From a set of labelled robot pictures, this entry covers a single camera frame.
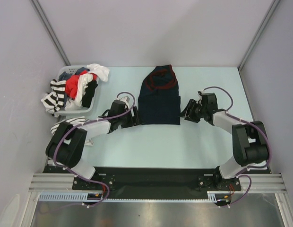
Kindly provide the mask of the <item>navy tank top red trim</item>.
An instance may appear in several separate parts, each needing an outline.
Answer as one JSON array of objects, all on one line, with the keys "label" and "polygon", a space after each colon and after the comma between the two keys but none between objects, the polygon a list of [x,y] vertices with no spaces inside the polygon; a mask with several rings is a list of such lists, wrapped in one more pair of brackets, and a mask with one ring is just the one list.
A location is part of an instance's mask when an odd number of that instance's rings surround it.
[{"label": "navy tank top red trim", "polygon": [[138,112],[145,125],[180,125],[181,96],[172,65],[156,66],[144,78]]}]

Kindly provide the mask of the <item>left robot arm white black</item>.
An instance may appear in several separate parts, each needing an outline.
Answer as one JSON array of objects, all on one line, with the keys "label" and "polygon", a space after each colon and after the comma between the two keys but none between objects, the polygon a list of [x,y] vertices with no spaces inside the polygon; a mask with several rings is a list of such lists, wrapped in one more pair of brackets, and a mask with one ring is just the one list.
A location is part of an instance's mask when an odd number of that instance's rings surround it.
[{"label": "left robot arm white black", "polygon": [[95,175],[95,167],[82,158],[84,146],[97,136],[140,124],[135,105],[129,107],[126,100],[114,100],[111,108],[95,120],[73,119],[60,122],[45,154],[59,166],[83,177],[84,185],[94,189],[99,185],[100,178]]}]

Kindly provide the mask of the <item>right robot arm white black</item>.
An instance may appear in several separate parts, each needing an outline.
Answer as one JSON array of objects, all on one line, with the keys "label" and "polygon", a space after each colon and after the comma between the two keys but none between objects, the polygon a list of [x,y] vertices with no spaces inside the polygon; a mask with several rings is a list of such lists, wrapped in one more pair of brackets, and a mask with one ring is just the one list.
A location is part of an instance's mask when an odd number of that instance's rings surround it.
[{"label": "right robot arm white black", "polygon": [[224,164],[216,167],[212,182],[208,187],[224,190],[239,174],[255,165],[265,162],[265,168],[271,159],[271,148],[261,121],[248,122],[235,117],[225,109],[219,109],[214,93],[199,92],[200,99],[190,99],[181,117],[187,121],[198,123],[201,119],[212,126],[221,128],[232,136],[233,155]]}]

